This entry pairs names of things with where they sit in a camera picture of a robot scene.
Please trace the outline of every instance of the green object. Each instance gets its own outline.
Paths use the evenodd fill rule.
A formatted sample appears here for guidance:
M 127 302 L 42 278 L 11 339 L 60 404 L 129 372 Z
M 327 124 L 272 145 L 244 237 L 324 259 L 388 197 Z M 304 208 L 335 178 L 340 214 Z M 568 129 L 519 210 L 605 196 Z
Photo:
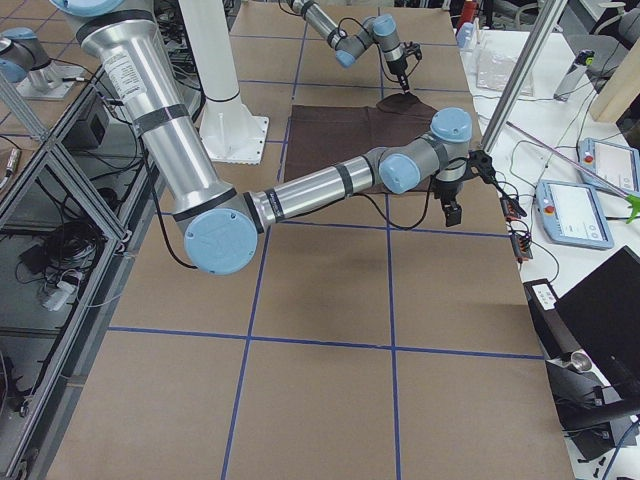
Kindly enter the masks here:
M 640 213 L 640 197 L 627 195 L 624 199 L 631 205 L 631 215 L 629 215 L 629 219 L 627 220 L 627 223 L 631 223 Z

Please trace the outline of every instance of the black monitor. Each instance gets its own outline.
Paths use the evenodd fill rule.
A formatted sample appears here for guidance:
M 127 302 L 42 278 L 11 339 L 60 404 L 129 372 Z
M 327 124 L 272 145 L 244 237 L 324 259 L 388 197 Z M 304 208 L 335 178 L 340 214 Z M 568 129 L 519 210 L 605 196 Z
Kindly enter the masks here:
M 556 302 L 622 398 L 640 397 L 640 258 L 623 247 Z

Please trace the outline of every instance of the label on robot arm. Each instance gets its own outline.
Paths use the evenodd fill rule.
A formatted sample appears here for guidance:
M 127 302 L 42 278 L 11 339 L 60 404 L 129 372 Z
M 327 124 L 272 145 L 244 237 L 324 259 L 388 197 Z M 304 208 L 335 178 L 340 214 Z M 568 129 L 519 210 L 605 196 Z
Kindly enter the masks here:
M 126 51 L 122 50 L 112 55 L 103 64 L 120 100 L 124 103 L 147 92 L 147 87 L 142 83 L 140 73 Z
M 555 308 L 556 297 L 553 296 L 553 293 L 547 285 L 534 285 L 533 292 L 536 294 L 536 297 L 538 297 L 542 308 L 545 310 L 553 310 Z

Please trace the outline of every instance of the brown cloth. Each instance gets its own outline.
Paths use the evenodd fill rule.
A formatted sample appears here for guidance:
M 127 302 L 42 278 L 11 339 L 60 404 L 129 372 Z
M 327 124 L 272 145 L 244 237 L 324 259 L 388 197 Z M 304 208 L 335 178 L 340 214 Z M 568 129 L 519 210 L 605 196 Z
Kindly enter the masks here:
M 399 147 L 429 130 L 437 110 L 408 94 L 391 95 L 373 107 L 294 105 L 284 180 L 357 157 L 375 147 Z M 414 191 L 426 192 L 429 181 Z M 388 192 L 384 185 L 368 193 Z

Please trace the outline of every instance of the robotic arm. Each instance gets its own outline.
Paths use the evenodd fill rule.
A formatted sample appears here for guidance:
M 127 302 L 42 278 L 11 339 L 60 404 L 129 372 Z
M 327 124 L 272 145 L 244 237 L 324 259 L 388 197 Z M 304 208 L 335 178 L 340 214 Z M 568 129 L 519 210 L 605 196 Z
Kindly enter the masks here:
M 167 180 L 185 249 L 202 270 L 240 270 L 255 253 L 258 233 L 268 226 L 380 182 L 403 193 L 438 174 L 457 192 L 463 179 L 477 175 L 467 168 L 471 119 L 461 109 L 448 108 L 434 117 L 430 132 L 404 147 L 376 148 L 274 188 L 239 195 L 218 177 L 182 103 L 152 1 L 51 1 L 67 14 L 82 48 L 104 65 L 136 134 Z
M 300 15 L 336 51 L 336 59 L 349 68 L 371 45 L 376 44 L 387 62 L 392 75 L 398 78 L 402 91 L 409 91 L 407 58 L 414 55 L 422 60 L 420 45 L 402 43 L 398 37 L 396 22 L 390 14 L 365 18 L 359 23 L 360 31 L 348 35 L 314 0 L 287 0 L 291 10 Z

